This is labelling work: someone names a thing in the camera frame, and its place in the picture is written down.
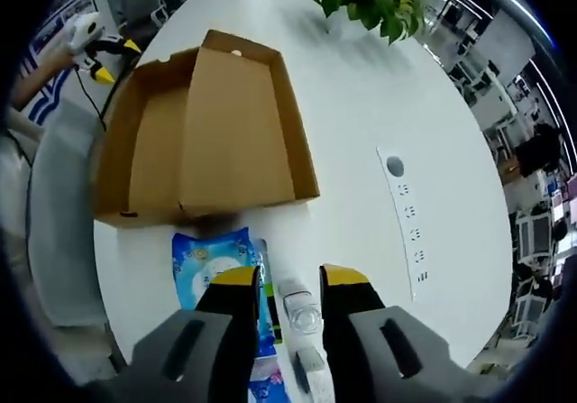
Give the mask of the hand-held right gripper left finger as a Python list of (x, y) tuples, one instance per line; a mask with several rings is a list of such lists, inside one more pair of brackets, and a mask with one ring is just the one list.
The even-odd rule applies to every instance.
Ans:
[(252, 367), (258, 346), (260, 268), (243, 266), (217, 274), (194, 309), (181, 309), (134, 346), (132, 366), (176, 379), (215, 366)]

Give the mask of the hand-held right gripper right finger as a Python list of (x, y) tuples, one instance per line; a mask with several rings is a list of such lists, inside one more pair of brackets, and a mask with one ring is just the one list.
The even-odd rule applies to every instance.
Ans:
[(357, 270), (319, 267), (323, 345), (335, 379), (457, 379), (446, 340), (401, 307), (387, 307)]

